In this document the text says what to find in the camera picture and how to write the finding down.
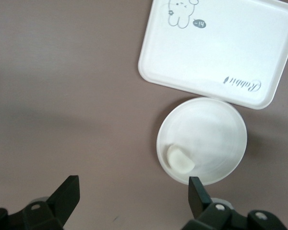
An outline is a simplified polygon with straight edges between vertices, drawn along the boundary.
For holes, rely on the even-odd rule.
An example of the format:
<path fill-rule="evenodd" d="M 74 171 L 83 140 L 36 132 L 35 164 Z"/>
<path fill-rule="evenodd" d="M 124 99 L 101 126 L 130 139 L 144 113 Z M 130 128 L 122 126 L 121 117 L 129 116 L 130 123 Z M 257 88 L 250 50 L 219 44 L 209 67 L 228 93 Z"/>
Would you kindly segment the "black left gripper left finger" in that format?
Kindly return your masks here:
<path fill-rule="evenodd" d="M 51 196 L 35 199 L 16 213 L 0 207 L 0 230 L 64 230 L 79 201 L 79 176 L 71 175 Z"/>

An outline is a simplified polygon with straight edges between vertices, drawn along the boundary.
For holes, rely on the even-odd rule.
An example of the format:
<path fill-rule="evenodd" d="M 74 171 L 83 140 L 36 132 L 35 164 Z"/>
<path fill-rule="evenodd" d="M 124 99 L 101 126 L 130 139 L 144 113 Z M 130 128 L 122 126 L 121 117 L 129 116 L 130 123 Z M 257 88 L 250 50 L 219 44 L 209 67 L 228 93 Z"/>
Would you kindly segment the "brown table cover sheet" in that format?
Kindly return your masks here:
<path fill-rule="evenodd" d="M 181 230 L 193 218 L 188 186 L 164 171 L 156 139 L 178 105 L 215 98 L 140 75 L 152 2 L 0 0 L 0 207 L 16 213 L 78 175 L 65 230 Z M 228 104 L 247 148 L 205 188 L 288 228 L 288 59 L 266 108 Z"/>

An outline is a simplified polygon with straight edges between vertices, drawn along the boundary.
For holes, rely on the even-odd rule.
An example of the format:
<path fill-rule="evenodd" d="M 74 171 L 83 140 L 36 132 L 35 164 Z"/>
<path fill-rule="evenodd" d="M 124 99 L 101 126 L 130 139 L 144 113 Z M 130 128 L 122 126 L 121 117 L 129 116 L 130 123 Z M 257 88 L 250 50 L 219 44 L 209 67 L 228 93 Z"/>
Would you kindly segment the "white rabbit print tray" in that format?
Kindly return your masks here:
<path fill-rule="evenodd" d="M 287 59 L 286 2 L 153 0 L 138 70 L 151 83 L 259 110 Z"/>

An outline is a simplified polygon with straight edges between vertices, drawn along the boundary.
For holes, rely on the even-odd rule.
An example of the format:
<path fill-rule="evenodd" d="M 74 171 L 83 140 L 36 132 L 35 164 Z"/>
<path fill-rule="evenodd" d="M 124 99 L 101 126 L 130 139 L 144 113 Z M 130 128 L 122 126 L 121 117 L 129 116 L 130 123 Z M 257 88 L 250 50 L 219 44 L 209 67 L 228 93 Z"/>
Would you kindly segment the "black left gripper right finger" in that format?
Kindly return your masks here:
<path fill-rule="evenodd" d="M 193 219 L 182 230 L 287 230 L 274 214 L 252 210 L 239 214 L 226 200 L 211 198 L 198 177 L 190 177 L 188 201 Z"/>

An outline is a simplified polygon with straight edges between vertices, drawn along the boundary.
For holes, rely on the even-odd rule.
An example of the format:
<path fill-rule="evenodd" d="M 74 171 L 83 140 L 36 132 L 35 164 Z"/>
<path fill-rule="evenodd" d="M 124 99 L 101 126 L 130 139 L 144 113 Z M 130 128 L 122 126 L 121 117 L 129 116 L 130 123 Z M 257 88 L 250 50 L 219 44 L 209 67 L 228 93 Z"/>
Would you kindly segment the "round white plate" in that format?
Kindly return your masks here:
<path fill-rule="evenodd" d="M 187 174 L 173 171 L 167 161 L 170 146 L 179 147 L 194 163 Z M 163 121 L 156 139 L 160 165 L 174 180 L 188 184 L 191 176 L 202 184 L 216 183 L 239 165 L 247 146 L 247 129 L 230 104 L 195 98 L 177 106 Z"/>

